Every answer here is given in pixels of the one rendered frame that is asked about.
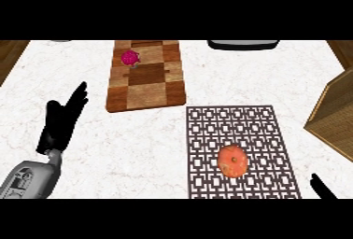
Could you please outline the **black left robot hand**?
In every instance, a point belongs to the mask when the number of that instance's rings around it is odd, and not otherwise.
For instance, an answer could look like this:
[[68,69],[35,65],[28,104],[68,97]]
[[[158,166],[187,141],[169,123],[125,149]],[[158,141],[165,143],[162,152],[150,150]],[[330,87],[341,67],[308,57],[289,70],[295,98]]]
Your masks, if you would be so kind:
[[45,125],[39,134],[35,151],[39,154],[51,149],[63,151],[72,138],[73,125],[84,105],[87,104],[87,82],[82,81],[72,92],[72,96],[65,105],[50,100],[45,106]]

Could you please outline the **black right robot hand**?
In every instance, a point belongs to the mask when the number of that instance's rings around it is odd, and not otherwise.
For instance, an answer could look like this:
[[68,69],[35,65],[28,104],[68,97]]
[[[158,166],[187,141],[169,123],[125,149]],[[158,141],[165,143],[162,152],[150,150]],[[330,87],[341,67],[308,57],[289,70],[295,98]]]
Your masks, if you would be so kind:
[[325,186],[319,176],[316,174],[311,175],[310,186],[313,191],[317,193],[322,199],[335,199],[336,196],[332,193],[330,189]]

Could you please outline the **orange squash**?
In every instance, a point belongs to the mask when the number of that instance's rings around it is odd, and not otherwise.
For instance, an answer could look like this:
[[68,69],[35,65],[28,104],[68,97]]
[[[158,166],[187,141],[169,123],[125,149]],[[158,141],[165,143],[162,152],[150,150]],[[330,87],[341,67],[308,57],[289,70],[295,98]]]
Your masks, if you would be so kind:
[[223,175],[231,178],[246,173],[248,158],[243,150],[236,145],[224,146],[218,150],[218,170]]

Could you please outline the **brown patterned placemat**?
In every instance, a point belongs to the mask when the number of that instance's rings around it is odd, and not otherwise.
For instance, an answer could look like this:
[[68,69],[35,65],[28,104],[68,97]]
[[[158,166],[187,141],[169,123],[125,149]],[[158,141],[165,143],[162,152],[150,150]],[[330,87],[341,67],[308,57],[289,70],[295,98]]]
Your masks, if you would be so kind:
[[[187,188],[192,199],[298,199],[295,174],[268,105],[186,108]],[[237,145],[248,169],[237,178],[218,170],[218,150]]]

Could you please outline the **checkered wooden cutting board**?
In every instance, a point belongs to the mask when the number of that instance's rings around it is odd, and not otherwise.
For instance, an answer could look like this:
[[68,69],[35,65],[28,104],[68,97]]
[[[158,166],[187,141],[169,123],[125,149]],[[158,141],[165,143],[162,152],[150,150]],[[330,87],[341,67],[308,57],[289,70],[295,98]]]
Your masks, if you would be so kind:
[[[140,62],[135,68],[121,62],[121,54],[127,50],[138,53]],[[106,97],[107,112],[184,104],[178,42],[175,40],[116,40]]]

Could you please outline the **pink cupcake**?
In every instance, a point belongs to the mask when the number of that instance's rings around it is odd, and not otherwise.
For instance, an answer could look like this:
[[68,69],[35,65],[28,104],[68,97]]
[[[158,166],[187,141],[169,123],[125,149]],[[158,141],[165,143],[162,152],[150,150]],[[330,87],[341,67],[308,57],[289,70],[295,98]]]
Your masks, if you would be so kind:
[[134,52],[133,50],[127,50],[121,54],[121,62],[124,65],[130,66],[131,68],[135,68],[137,63],[140,62],[138,53]]

